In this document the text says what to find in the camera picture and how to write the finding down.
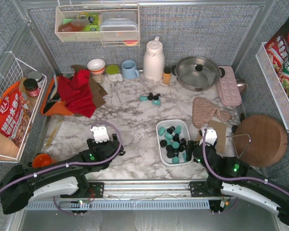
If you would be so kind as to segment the white storage basket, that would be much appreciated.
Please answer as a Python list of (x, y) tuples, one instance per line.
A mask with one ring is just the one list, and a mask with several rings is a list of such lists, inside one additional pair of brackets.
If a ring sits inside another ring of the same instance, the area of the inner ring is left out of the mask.
[(179, 119), (164, 120), (157, 124), (156, 134), (161, 161), (167, 166), (182, 166), (192, 162), (187, 151), (190, 141), (185, 122)]

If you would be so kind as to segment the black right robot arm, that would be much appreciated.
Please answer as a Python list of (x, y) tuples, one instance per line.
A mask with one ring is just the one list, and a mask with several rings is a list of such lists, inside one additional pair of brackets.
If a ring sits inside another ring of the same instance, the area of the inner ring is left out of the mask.
[(236, 157), (222, 157), (215, 145), (217, 133), (202, 128), (200, 141), (188, 141), (186, 158), (201, 164), (208, 173), (204, 183), (191, 181), (188, 189), (192, 197), (235, 197), (260, 206), (289, 226), (289, 189), (260, 174)]

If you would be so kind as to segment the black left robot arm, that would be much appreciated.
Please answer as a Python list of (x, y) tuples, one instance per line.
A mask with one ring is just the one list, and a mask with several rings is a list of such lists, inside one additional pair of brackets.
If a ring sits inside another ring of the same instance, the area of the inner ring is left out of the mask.
[(88, 149), (45, 167), (13, 166), (0, 181), (0, 204), (5, 215), (25, 208), (29, 201), (58, 195), (83, 197), (90, 188), (86, 174), (109, 167), (118, 155), (124, 155), (119, 131), (112, 139), (87, 140)]

